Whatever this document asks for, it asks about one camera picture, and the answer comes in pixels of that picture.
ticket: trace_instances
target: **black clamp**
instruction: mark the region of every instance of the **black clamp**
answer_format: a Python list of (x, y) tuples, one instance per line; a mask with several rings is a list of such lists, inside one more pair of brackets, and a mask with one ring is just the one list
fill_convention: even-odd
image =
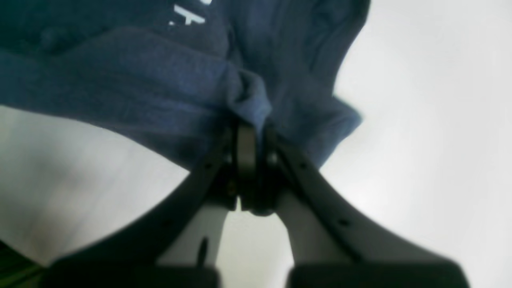
[(307, 157), (268, 126), (262, 149), (239, 124), (166, 199), (123, 230), (54, 263), (42, 287), (220, 287), (214, 264), (240, 197), (277, 213), (295, 267), (287, 286), (466, 288), (459, 266), (377, 225), (346, 202)]

